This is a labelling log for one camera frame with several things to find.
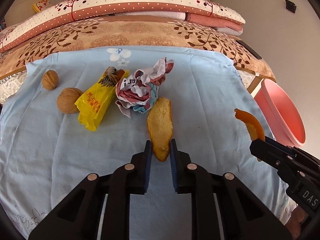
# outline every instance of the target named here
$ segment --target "silver rivet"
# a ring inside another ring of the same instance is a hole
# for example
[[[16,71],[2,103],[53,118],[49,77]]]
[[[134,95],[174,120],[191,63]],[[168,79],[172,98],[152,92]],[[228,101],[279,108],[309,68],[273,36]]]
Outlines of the silver rivet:
[[[232,173],[226,173],[224,177],[228,180],[233,180],[235,178],[235,176]]]
[[[188,168],[189,170],[195,170],[197,167],[198,167],[198,166],[197,166],[196,164],[194,164],[194,163],[189,163],[189,164],[187,165],[187,168]]]
[[[134,169],[134,165],[132,163],[128,163],[124,166],[127,171],[131,171]]]
[[[91,173],[88,175],[87,179],[90,181],[96,180],[97,179],[97,174]]]

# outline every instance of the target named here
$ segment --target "yellow plastic packaging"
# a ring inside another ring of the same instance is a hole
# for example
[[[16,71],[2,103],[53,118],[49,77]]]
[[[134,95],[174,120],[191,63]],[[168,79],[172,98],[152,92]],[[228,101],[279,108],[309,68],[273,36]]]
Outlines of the yellow plastic packaging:
[[[80,124],[90,131],[95,131],[107,108],[116,95],[116,84],[122,77],[128,77],[129,70],[116,70],[114,67],[108,67],[103,75],[92,87],[84,92],[75,105],[80,114],[78,120]]]

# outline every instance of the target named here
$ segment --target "large walnut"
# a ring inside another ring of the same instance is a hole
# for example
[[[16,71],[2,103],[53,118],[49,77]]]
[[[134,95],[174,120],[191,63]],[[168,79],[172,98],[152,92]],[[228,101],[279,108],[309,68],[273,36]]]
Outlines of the large walnut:
[[[53,90],[57,87],[59,76],[54,70],[49,70],[42,77],[42,85],[47,90]]]
[[[78,88],[65,88],[62,90],[57,98],[57,106],[59,110],[65,114],[74,114],[79,112],[75,102],[82,94],[82,91]]]

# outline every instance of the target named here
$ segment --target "pink trash bin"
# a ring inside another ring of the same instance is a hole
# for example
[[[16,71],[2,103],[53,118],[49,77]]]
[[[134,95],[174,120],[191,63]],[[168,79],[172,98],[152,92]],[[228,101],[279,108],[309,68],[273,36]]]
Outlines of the pink trash bin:
[[[286,92],[270,79],[264,79],[254,97],[276,140],[291,147],[306,142],[306,132],[297,108]]]

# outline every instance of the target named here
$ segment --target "orange peel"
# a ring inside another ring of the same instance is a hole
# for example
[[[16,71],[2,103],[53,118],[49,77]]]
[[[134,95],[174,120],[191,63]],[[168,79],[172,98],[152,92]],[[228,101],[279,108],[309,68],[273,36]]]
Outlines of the orange peel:
[[[262,125],[260,124],[257,118],[255,118],[252,114],[246,111],[239,110],[237,108],[235,109],[235,112],[236,119],[239,119],[246,125],[252,141],[256,139],[261,139],[263,141],[266,140]]]

